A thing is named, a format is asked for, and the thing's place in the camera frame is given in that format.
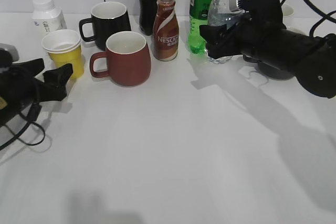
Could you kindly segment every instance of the bottle cap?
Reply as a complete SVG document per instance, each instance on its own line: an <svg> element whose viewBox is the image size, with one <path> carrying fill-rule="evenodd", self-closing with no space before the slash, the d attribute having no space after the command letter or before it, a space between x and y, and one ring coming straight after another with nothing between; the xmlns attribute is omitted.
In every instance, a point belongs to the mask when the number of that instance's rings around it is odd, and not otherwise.
<svg viewBox="0 0 336 224"><path fill-rule="evenodd" d="M34 10L46 11L55 8L54 0L33 0Z"/></svg>

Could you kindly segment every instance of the red mug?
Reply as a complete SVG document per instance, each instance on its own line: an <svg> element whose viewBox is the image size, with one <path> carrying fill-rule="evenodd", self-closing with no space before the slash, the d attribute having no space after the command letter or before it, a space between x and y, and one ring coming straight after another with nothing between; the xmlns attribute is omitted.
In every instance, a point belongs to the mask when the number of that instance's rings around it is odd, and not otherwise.
<svg viewBox="0 0 336 224"><path fill-rule="evenodd" d="M93 64L106 58L107 71L95 72ZM137 86L149 78L151 57L146 38L133 31L121 31L106 41L106 51L91 56L90 72L95 78L111 77L125 87Z"/></svg>

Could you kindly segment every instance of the black mechanical arm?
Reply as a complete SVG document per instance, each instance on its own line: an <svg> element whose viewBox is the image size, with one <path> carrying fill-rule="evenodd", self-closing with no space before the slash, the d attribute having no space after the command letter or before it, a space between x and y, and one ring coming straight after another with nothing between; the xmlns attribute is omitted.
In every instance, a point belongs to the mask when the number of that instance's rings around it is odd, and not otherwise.
<svg viewBox="0 0 336 224"><path fill-rule="evenodd" d="M244 10L230 29L200 26L210 57L247 55L294 75L310 93L336 96L336 35L308 37L286 29L280 0L230 0L232 11Z"/></svg>
<svg viewBox="0 0 336 224"><path fill-rule="evenodd" d="M44 70L43 59L15 64L13 51L4 47L10 46L0 47L0 127L31 104L28 115L35 121L40 113L40 102L62 101L67 96L65 85L72 75L72 65L46 71L42 82L35 76Z"/></svg>

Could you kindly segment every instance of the white pill bottle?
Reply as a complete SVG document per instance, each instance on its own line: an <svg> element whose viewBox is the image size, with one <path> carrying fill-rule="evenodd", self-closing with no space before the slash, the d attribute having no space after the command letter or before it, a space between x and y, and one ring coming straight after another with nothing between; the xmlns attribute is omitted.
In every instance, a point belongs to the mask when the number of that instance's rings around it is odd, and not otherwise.
<svg viewBox="0 0 336 224"><path fill-rule="evenodd" d="M32 19L41 38L52 31L67 29L62 9L55 6L54 0L33 0L33 6Z"/></svg>

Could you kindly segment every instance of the green bottle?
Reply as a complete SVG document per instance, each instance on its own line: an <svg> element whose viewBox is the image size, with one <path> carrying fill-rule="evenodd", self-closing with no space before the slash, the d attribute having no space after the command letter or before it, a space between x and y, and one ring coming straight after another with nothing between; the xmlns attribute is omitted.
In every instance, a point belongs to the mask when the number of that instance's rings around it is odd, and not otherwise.
<svg viewBox="0 0 336 224"><path fill-rule="evenodd" d="M192 53L205 51L205 40L200 36L200 25L207 25L208 11L212 0L190 0L190 33L188 46Z"/></svg>

